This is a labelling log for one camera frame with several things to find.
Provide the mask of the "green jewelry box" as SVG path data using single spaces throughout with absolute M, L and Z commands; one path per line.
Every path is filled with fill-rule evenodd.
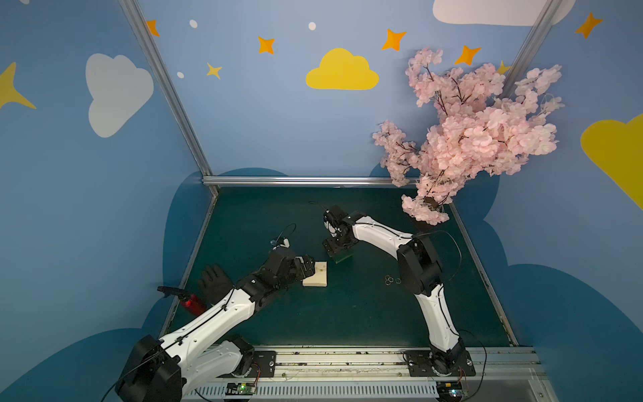
M 333 261 L 336 264 L 340 264 L 343 261 L 346 261 L 347 259 L 351 258 L 352 256 L 353 256 L 353 251 L 351 249 L 342 249 L 341 251 L 338 251 L 333 256 Z

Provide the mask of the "white flower gift box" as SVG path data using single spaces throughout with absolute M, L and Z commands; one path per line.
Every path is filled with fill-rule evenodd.
M 328 263 L 326 261 L 317 261 L 315 271 L 312 276 L 302 281 L 304 287 L 327 287 L 328 286 Z

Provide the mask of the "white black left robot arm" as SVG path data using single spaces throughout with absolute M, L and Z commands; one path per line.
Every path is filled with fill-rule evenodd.
M 133 347 L 112 386 L 123 401 L 179 401 L 221 375 L 242 375 L 254 348 L 224 335 L 315 273 L 311 256 L 277 246 L 264 264 L 238 283 L 213 264 L 201 272 L 199 288 L 209 309 L 178 330 Z

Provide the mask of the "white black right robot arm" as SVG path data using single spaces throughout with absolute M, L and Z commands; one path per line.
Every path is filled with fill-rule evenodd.
M 400 280 L 415 295 L 425 318 L 430 345 L 441 353 L 464 348 L 450 317 L 444 295 L 442 264 L 427 234 L 409 234 L 390 228 L 355 211 L 345 213 L 338 206 L 324 212 L 323 222 L 330 236 L 323 241 L 328 256 L 340 263 L 359 242 L 368 243 L 395 258 Z

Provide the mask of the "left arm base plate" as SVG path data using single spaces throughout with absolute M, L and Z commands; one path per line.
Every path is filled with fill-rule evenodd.
M 273 378 L 276 371 L 276 351 L 259 350 L 245 353 L 238 367 L 231 373 L 221 375 L 221 378 Z

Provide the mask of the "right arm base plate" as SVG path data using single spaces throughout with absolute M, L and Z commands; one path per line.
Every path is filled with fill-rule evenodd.
M 477 374 L 467 351 L 442 353 L 412 349 L 404 351 L 402 356 L 411 377 L 469 377 Z

